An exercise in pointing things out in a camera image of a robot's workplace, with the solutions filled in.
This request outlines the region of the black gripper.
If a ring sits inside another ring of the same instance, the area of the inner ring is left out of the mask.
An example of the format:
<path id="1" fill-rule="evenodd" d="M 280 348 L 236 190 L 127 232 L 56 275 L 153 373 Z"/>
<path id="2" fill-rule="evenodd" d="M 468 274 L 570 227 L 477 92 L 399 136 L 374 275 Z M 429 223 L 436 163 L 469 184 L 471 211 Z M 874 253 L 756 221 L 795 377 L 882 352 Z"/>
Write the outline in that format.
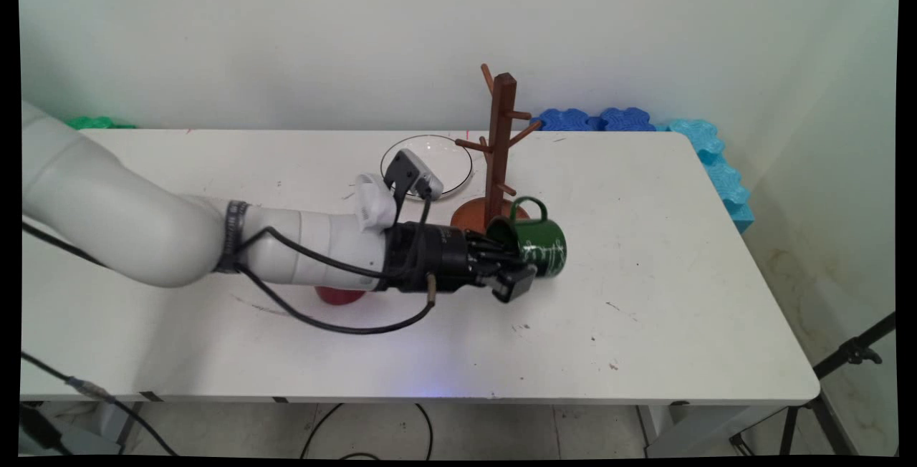
<path id="1" fill-rule="evenodd" d="M 383 290 L 403 293 L 427 290 L 426 277 L 436 278 L 443 293 L 461 287 L 491 288 L 501 303 L 508 304 L 529 291 L 537 266 L 527 264 L 513 245 L 489 238 L 475 230 L 415 222 L 396 224 L 384 232 Z"/>

